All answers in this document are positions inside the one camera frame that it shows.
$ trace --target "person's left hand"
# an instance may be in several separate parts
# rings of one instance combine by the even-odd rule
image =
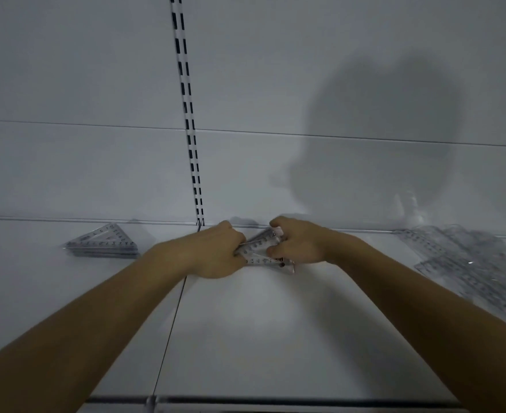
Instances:
[[[222,278],[246,265],[245,258],[234,255],[245,236],[225,220],[216,226],[173,241],[160,243],[184,267],[187,274],[204,278]]]

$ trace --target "hand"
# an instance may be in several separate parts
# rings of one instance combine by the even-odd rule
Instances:
[[[267,249],[271,258],[288,258],[296,263],[311,264],[326,261],[334,244],[346,236],[304,220],[279,216],[270,222],[271,227],[281,227],[284,242]]]
[[[225,220],[209,229],[161,243],[160,246],[177,258],[185,275],[222,278],[246,265],[244,257],[234,255],[242,242],[245,242],[245,236]]]

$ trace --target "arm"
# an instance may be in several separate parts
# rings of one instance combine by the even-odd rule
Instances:
[[[223,277],[245,265],[233,254],[244,240],[222,222],[159,243],[1,349],[0,412],[77,411],[181,279]]]
[[[338,265],[466,409],[506,412],[505,322],[357,237],[287,217],[270,224],[287,241],[269,248],[269,256]]]

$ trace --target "forearm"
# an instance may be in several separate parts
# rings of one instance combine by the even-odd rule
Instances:
[[[506,412],[506,324],[350,235],[328,260],[377,305],[472,412]]]
[[[186,274],[167,246],[157,245],[4,347],[0,411],[76,411]]]

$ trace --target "bare skin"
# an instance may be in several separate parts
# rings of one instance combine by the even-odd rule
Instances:
[[[359,238],[277,217],[287,240],[268,250],[345,271],[472,413],[506,412],[506,323]]]
[[[344,233],[278,217],[269,250],[341,267],[472,413],[506,412],[506,324]],[[165,243],[0,351],[0,412],[74,412],[166,294],[187,274],[219,278],[245,265],[229,222]],[[10,397],[5,389],[10,388]]]
[[[159,243],[1,349],[0,412],[77,411],[181,279],[220,278],[245,265],[234,256],[243,241],[225,221]]]

